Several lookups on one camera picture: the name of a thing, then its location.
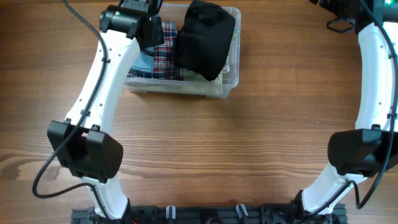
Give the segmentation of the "white printed t-shirt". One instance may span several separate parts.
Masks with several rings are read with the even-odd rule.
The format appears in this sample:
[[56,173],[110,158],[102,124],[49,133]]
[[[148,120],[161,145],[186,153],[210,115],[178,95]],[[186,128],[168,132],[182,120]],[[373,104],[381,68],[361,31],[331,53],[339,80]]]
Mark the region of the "white printed t-shirt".
[[229,53],[228,53],[228,56],[227,56],[227,59],[226,59],[226,63],[224,65],[223,69],[222,69],[223,73],[228,73],[228,72],[232,71],[233,66],[235,64],[237,35],[238,35],[237,28],[234,28],[233,36],[232,36],[231,44],[230,44],[230,48],[229,48]]

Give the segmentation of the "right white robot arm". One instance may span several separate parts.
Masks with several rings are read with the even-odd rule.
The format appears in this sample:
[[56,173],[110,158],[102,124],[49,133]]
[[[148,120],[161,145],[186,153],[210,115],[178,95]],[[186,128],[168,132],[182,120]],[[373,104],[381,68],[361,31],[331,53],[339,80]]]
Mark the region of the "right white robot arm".
[[[355,31],[361,51],[361,102],[355,129],[333,134],[328,164],[292,202],[303,222],[333,212],[350,191],[357,209],[373,196],[384,174],[397,164],[397,1],[322,0],[314,4],[336,17],[326,27]],[[338,21],[350,27],[337,30]]]

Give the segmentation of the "cream cloth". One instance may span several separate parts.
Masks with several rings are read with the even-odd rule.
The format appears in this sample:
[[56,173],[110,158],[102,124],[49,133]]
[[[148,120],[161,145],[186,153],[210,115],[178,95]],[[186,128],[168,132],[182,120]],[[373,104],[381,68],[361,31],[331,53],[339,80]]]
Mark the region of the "cream cloth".
[[151,91],[164,93],[181,93],[189,95],[205,95],[210,97],[224,98],[223,78],[230,72],[229,66],[225,66],[217,78],[212,81],[206,80],[199,73],[184,68],[182,75],[184,80],[157,80],[150,83],[142,78],[127,78],[124,86],[129,91]]

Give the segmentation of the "clear plastic storage container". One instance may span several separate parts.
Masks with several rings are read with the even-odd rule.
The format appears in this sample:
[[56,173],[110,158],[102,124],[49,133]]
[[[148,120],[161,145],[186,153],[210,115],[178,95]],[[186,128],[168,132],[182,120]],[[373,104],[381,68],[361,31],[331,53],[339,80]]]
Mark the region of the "clear plastic storage container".
[[241,37],[241,12],[235,7],[224,7],[235,19],[233,38],[229,48],[226,66],[221,75],[208,82],[202,76],[182,70],[183,80],[162,80],[129,76],[124,84],[130,92],[161,92],[186,95],[203,95],[213,98],[225,98],[239,83],[239,56]]

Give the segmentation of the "blue denim cloth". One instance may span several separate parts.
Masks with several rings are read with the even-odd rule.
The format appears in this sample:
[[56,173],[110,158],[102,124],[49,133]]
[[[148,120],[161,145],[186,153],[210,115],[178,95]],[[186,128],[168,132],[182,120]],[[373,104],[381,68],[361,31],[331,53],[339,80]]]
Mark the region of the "blue denim cloth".
[[132,72],[133,70],[138,70],[142,72],[152,72],[155,67],[154,57],[154,47],[145,48],[142,52],[140,52],[138,58],[134,61],[130,71]]

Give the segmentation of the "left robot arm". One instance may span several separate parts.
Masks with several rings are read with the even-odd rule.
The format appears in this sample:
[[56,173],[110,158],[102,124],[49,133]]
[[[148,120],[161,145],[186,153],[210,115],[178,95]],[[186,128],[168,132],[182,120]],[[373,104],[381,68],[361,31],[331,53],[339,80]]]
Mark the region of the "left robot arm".
[[117,175],[123,147],[111,137],[127,73],[140,52],[164,43],[160,1],[121,1],[100,15],[95,59],[83,89],[62,122],[47,136],[53,158],[89,189],[95,206],[75,210],[72,223],[129,223],[130,202]]

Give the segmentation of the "black garment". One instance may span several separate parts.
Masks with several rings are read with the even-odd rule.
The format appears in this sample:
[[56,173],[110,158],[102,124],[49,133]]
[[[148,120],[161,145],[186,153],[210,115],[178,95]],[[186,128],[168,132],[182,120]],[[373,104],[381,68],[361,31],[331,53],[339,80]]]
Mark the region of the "black garment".
[[215,80],[226,63],[235,23],[221,6],[192,1],[177,37],[175,64]]

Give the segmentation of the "red plaid cloth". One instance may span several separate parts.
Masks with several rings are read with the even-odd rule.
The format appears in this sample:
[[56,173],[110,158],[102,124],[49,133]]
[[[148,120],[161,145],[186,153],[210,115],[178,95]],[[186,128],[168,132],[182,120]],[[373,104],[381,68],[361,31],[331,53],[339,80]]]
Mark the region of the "red plaid cloth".
[[152,72],[129,71],[128,78],[149,78],[159,80],[183,80],[182,68],[175,65],[175,46],[178,34],[176,22],[162,21],[164,44],[154,47],[155,67]]

